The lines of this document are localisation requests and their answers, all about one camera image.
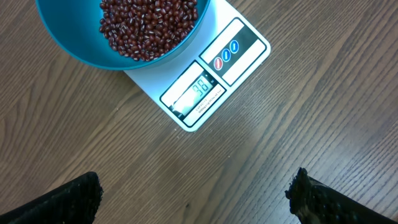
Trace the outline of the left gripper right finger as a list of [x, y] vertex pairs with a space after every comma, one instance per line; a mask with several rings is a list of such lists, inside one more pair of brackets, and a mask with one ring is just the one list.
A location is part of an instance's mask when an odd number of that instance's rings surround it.
[[397, 224], [310, 177], [300, 168], [285, 191], [290, 213], [301, 224]]

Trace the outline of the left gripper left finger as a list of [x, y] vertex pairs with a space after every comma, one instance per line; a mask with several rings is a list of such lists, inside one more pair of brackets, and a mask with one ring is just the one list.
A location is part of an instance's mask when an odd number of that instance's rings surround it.
[[103, 196], [96, 172], [76, 179], [1, 215], [5, 224], [92, 224]]

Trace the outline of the teal metal bowl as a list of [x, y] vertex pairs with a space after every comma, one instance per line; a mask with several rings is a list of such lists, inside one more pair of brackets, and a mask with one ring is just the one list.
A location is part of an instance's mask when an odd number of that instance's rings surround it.
[[150, 61], [134, 61], [111, 50], [100, 33], [100, 0], [36, 0], [40, 18], [53, 40], [72, 57], [105, 70], [135, 70], [166, 62], [183, 52], [194, 40], [210, 2], [199, 0], [198, 19], [185, 39], [165, 55]]

